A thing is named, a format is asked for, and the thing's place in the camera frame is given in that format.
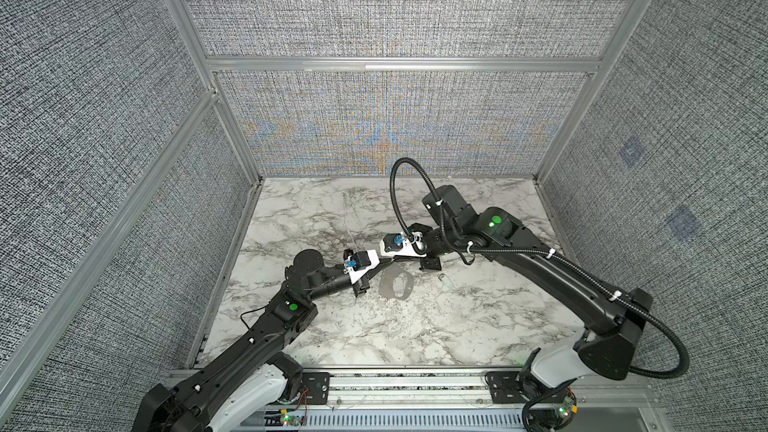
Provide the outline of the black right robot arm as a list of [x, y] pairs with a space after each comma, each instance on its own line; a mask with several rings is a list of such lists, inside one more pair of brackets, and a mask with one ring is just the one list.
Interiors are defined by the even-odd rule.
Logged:
[[555, 388], [585, 375], [615, 381], [660, 375], [633, 363], [645, 326], [659, 324], [650, 313], [650, 295], [626, 292], [585, 271], [501, 208], [476, 212], [452, 185], [438, 187], [422, 203], [436, 225], [414, 223], [386, 235], [381, 256], [417, 259], [428, 269], [449, 253], [466, 260], [482, 256], [520, 273], [582, 321], [576, 337], [531, 353], [524, 373], [537, 384]]

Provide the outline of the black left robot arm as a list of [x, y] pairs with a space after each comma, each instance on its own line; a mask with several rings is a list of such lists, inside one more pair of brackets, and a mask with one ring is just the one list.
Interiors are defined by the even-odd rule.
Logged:
[[259, 409], [299, 394], [302, 367], [285, 354], [318, 314], [316, 300], [368, 281], [392, 264], [374, 250], [348, 252], [326, 265], [315, 249], [299, 252], [261, 316], [224, 352], [191, 377], [153, 387], [142, 399], [135, 431], [232, 431]]

